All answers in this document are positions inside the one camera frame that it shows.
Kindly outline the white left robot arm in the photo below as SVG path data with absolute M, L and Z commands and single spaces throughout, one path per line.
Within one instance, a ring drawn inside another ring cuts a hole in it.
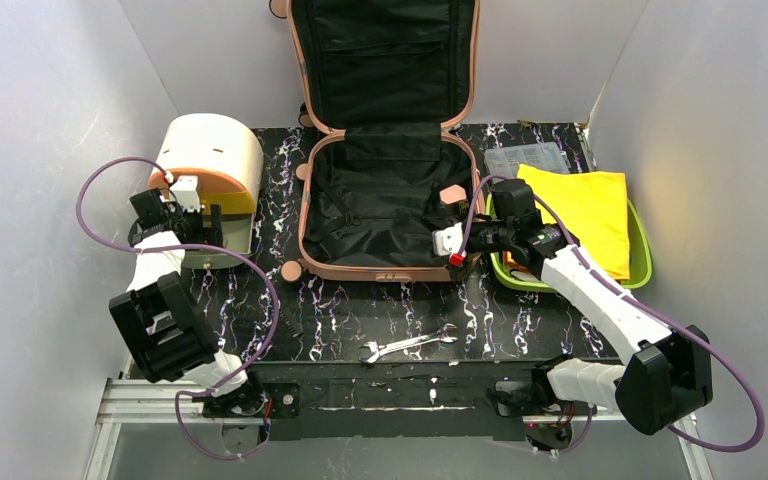
M 203 219 L 158 189 L 130 198 L 137 219 L 130 244 L 134 248 L 202 243 Z M 245 385 L 242 359 L 223 352 L 181 272 L 185 252 L 174 249 L 137 256 L 126 291 L 109 301 L 109 312 L 140 373 L 152 383 L 188 380 L 214 397 Z

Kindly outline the yellow snack packet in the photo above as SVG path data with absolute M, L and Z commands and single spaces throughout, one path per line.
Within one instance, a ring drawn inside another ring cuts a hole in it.
M 630 278 L 628 198 L 623 173 L 558 174 L 521 165 L 517 177 L 560 216 L 570 233 L 613 279 Z

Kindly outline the pink hard-shell suitcase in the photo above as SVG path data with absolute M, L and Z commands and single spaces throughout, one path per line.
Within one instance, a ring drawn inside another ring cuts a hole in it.
M 482 210 L 479 163 L 456 131 L 475 96 L 476 1 L 274 1 L 287 21 L 304 93 L 321 133 L 297 177 L 296 260 L 284 280 L 449 282 L 432 232 Z M 468 200 L 440 204 L 461 185 Z

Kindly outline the green plastic tray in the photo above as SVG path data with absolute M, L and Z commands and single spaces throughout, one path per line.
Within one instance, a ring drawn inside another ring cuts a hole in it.
M 619 284 L 627 290 L 635 290 L 645 286 L 649 282 L 653 273 L 653 264 L 643 223 L 631 200 L 627 201 L 627 207 L 630 278 L 619 281 Z M 513 279 L 509 275 L 509 271 L 512 269 L 504 264 L 499 253 L 491 253 L 489 259 L 496 279 L 505 287 L 516 291 L 555 293 L 555 290 L 543 282 L 527 283 Z

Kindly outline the cream cylindrical drum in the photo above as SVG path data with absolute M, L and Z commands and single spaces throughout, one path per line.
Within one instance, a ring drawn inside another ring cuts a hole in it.
M 169 187 L 175 179 L 197 176 L 205 229 L 209 206 L 219 204 L 223 248 L 249 256 L 263 162 L 261 144 L 243 123 L 220 114 L 185 114 L 169 124 L 147 187 L 174 201 Z

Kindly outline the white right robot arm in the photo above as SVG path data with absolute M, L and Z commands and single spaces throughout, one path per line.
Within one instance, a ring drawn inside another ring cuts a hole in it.
M 545 203 L 522 179 L 490 175 L 493 216 L 471 209 L 457 255 L 508 253 L 564 297 L 614 348 L 619 364 L 559 355 L 535 366 L 535 403 L 584 402 L 620 412 L 638 432 L 652 435 L 713 399 L 708 339 L 695 326 L 670 327 L 637 304 L 557 220 L 545 223 Z

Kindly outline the white printed garment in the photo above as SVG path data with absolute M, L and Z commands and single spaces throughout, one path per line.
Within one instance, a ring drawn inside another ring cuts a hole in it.
M 520 282 L 527 282 L 527 283 L 540 283 L 541 280 L 535 277 L 530 271 L 521 271 L 512 269 L 509 271 L 509 275 Z

